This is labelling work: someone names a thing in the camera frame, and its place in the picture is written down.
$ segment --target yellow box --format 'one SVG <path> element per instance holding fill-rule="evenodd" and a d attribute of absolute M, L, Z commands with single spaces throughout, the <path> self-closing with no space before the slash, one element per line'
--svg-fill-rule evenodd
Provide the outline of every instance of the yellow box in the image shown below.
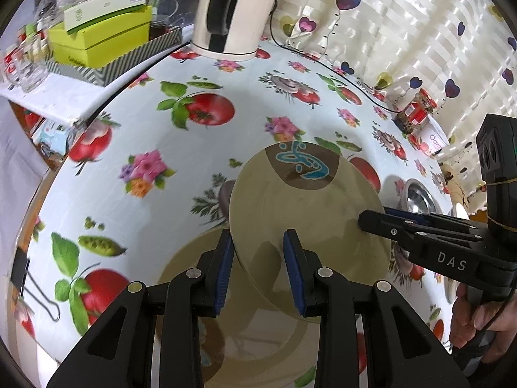
<path fill-rule="evenodd" d="M 54 60 L 69 66 L 100 68 L 149 41 L 152 8 L 123 13 L 68 35 L 63 23 L 48 30 Z"/>

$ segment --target metal bowl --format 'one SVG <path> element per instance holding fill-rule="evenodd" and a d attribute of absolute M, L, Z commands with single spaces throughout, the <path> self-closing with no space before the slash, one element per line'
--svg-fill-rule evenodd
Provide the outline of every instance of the metal bowl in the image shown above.
<path fill-rule="evenodd" d="M 401 209 L 412 213 L 440 213 L 441 209 L 422 182 L 409 179 L 401 197 Z"/>

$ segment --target electric kettle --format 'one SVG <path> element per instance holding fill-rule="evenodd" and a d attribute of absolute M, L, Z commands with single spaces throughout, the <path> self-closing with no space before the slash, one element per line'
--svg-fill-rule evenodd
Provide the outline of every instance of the electric kettle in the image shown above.
<path fill-rule="evenodd" d="M 275 0 L 199 0 L 191 48 L 228 61 L 253 58 Z"/>

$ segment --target tablecloth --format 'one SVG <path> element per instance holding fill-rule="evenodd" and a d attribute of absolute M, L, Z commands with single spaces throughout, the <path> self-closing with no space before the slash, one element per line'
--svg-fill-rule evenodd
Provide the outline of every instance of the tablecloth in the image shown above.
<path fill-rule="evenodd" d="M 438 163 L 399 131 L 383 96 L 348 73 L 263 38 L 257 57 L 239 63 L 182 48 L 125 89 L 70 151 L 29 246 L 29 271 L 61 312 L 53 322 L 25 298 L 42 347 L 62 361 L 128 281 L 156 284 L 177 250 L 224 224 L 220 188 L 274 142 L 318 143 L 350 159 L 385 206 L 397 207 L 416 178 L 448 213 Z M 442 277 L 393 256 L 387 278 L 446 343 Z M 313 373 L 291 385 L 311 384 Z"/>

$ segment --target finger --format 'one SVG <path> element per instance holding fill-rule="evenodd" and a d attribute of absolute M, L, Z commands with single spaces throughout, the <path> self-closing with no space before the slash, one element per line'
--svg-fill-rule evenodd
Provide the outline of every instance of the finger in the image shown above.
<path fill-rule="evenodd" d="M 481 361 L 483 363 L 490 363 L 499 360 L 505 355 L 510 347 L 513 339 L 517 334 L 517 330 L 513 331 L 500 331 L 495 335 L 495 339 L 492 342 L 492 346 L 485 353 Z"/>
<path fill-rule="evenodd" d="M 465 283 L 459 284 L 458 288 L 456 289 L 456 296 L 457 297 L 466 297 L 467 295 L 467 285 Z"/>
<path fill-rule="evenodd" d="M 470 303 L 463 297 L 457 298 L 452 306 L 452 316 L 458 320 L 460 325 L 467 325 L 470 323 L 471 313 L 472 307 Z"/>
<path fill-rule="evenodd" d="M 488 321 L 494 317 L 499 308 L 501 302 L 488 302 L 484 305 L 479 306 L 472 316 L 472 324 L 476 329 L 483 329 L 487 325 Z M 517 312 L 515 307 L 515 301 L 508 303 L 505 310 L 502 312 L 499 318 L 490 326 L 491 331 L 512 331 L 517 329 L 517 320 L 515 314 Z"/>
<path fill-rule="evenodd" d="M 461 325 L 461 323 L 458 320 L 453 318 L 451 321 L 450 333 L 452 338 L 454 338 L 455 340 L 453 342 L 453 340 L 449 337 L 451 343 L 453 343 L 456 347 L 462 347 L 465 343 L 474 338 L 474 336 L 476 335 L 476 329 L 471 324 Z"/>

